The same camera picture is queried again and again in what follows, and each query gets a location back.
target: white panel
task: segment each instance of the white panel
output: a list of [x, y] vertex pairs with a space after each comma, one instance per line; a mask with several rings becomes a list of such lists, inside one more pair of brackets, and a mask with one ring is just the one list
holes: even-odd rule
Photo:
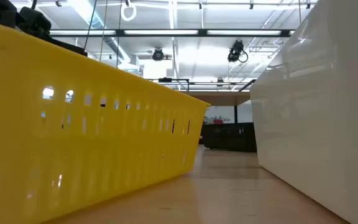
[[237, 107], [239, 123], [252, 122], [252, 105], [247, 101]]
[[205, 111], [205, 116], [213, 121], [214, 118], [222, 119], [225, 124], [234, 123], [233, 106], [211, 106]]
[[319, 1], [251, 88], [259, 162], [358, 224], [358, 5]]

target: security camera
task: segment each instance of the security camera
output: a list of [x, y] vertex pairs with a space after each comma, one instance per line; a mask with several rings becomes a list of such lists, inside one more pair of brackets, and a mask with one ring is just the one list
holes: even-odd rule
[[164, 59], [164, 53], [162, 52], [162, 49], [155, 49], [152, 58], [155, 61], [163, 60]]
[[[240, 60], [242, 54], [245, 54], [247, 56], [247, 59], [244, 61]], [[227, 60], [229, 62], [240, 61], [242, 63], [248, 61], [248, 54], [244, 51], [244, 44], [242, 43], [242, 40], [235, 41], [233, 47], [230, 49], [229, 55], [227, 56]]]

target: light fixture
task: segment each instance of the light fixture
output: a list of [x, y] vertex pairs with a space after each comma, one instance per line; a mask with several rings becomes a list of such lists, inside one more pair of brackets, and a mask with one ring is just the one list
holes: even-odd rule
[[278, 36], [280, 30], [208, 30], [208, 35], [271, 35]]
[[221, 83], [217, 83], [217, 82], [195, 82], [194, 85], [231, 85], [231, 83], [226, 83], [226, 82], [221, 82]]
[[182, 84], [186, 84], [187, 82], [157, 82], [160, 85], [182, 85]]
[[124, 30], [126, 35], [197, 35], [198, 30]]
[[230, 82], [194, 82], [191, 85], [246, 85], [247, 82], [230, 83]]
[[[51, 30], [50, 35], [88, 35], [88, 30]], [[89, 30], [89, 35], [116, 35], [116, 31]]]
[[192, 89], [189, 89], [188, 91], [230, 92], [230, 90], [211, 90], [211, 89], [207, 89], [207, 90], [192, 90]]
[[[253, 4], [253, 8], [251, 8], [251, 4], [214, 4], [209, 3], [205, 5], [205, 8], [211, 9], [211, 10], [228, 10], [228, 9], [234, 9], [234, 10], [275, 10], [275, 11], [284, 11], [284, 10], [294, 10], [299, 9], [299, 5], [271, 5], [271, 4]], [[301, 9], [307, 9], [307, 5], [301, 5]]]
[[[61, 6], [69, 6], [70, 4], [68, 2], [60, 2], [59, 3]], [[31, 3], [16, 3], [16, 2], [13, 2], [13, 5], [16, 7], [16, 8], [22, 8], [22, 7], [31, 7]], [[38, 2], [37, 3], [37, 7], [56, 7], [56, 3], [55, 2]]]

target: wooden table surface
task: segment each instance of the wooden table surface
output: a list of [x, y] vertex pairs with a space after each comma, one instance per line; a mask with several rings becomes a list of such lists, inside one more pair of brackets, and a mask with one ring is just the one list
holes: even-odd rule
[[347, 222], [261, 168], [256, 154], [200, 147], [189, 174], [47, 223]]

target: cable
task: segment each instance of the cable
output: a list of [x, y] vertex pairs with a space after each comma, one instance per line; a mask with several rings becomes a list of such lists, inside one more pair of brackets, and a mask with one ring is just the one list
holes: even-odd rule
[[97, 2], [98, 2], [98, 1], [95, 0], [94, 5], [93, 5], [93, 11], [92, 11], [91, 22], [89, 23], [88, 34], [86, 35], [86, 40], [85, 40], [85, 45], [84, 45], [84, 49], [85, 49], [85, 50], [86, 50], [86, 44], [88, 43], [88, 38], [90, 37], [90, 31], [91, 31], [93, 16], [94, 16], [94, 12], [95, 12], [95, 10], [96, 10], [96, 3], [97, 3]]
[[[118, 30], [120, 30], [121, 29], [121, 19], [120, 19], [120, 17], [118, 17]], [[117, 38], [117, 52], [115, 52], [116, 53], [116, 55], [117, 55], [117, 60], [116, 60], [116, 67], [118, 68], [118, 52], [119, 51], [119, 37]]]
[[37, 6], [37, 0], [32, 0], [31, 9], [34, 10], [36, 6]]
[[245, 60], [245, 61], [242, 61], [242, 60], [240, 60], [240, 58], [239, 58], [239, 62], [241, 62], [241, 63], [246, 63], [247, 61], [248, 61], [248, 54], [247, 54], [247, 52], [245, 52], [245, 50], [242, 50], [242, 52], [247, 56], [247, 60]]
[[[104, 23], [103, 23], [103, 33], [102, 33], [102, 40], [103, 40], [103, 37], [104, 37], [104, 31], [106, 30], [106, 18], [107, 18], [107, 5], [108, 3], [108, 0], [106, 0], [106, 8], [104, 10]], [[103, 53], [103, 42], [101, 43], [101, 46], [100, 46], [100, 57], [99, 57], [99, 62], [102, 61], [102, 53]]]

